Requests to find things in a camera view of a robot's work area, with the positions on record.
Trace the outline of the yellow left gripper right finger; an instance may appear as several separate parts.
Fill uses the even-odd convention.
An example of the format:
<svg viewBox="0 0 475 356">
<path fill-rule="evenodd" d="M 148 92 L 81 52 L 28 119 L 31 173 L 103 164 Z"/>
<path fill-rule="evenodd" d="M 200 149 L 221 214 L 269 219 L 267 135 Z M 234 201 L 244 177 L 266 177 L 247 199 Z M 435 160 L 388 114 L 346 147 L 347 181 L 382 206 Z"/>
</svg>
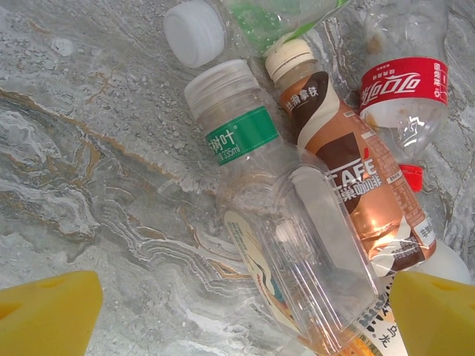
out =
<svg viewBox="0 0 475 356">
<path fill-rule="evenodd" d="M 401 271 L 390 306 L 409 355 L 474 354 L 474 286 Z"/>
</svg>

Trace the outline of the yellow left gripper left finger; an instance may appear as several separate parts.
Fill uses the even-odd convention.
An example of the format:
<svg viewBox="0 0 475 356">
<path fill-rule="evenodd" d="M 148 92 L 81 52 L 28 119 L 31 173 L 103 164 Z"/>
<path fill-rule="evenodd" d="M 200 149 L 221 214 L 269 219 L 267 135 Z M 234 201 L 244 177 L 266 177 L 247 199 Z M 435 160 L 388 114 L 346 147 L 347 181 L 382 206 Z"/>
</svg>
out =
<svg viewBox="0 0 475 356">
<path fill-rule="evenodd" d="M 102 307 L 95 271 L 1 290 L 2 355 L 84 355 Z"/>
</svg>

